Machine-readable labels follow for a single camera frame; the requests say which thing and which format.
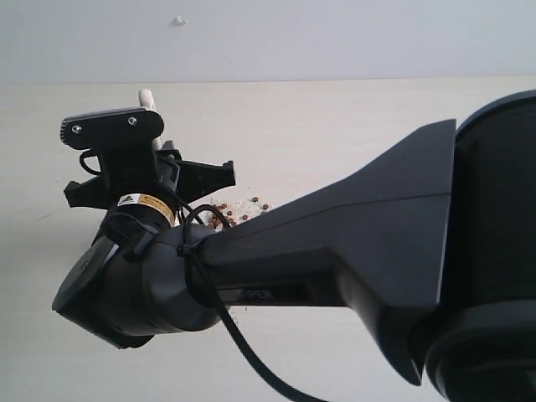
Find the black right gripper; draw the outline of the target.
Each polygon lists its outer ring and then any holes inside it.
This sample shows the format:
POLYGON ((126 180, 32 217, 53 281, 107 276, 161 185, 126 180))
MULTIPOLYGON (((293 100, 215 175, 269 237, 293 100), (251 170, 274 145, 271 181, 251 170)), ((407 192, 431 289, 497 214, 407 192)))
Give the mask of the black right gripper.
POLYGON ((110 209, 123 195, 145 193, 175 209, 235 185, 232 161, 187 161, 171 141, 156 151, 148 144, 90 149, 82 152, 79 162, 93 178, 66 185, 64 196, 71 208, 110 209))

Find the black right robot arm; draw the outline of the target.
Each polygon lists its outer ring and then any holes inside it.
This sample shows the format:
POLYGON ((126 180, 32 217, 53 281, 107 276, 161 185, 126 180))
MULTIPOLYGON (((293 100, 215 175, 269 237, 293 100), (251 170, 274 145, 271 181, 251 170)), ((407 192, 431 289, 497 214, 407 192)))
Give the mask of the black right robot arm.
POLYGON ((232 306, 347 307, 400 377, 449 401, 535 398, 535 94, 466 121, 423 126, 349 177, 242 224, 202 197, 232 162, 156 144, 144 106, 65 117, 61 141, 96 157, 72 208, 102 209, 52 308, 119 349, 223 323, 248 363, 292 401, 232 306))

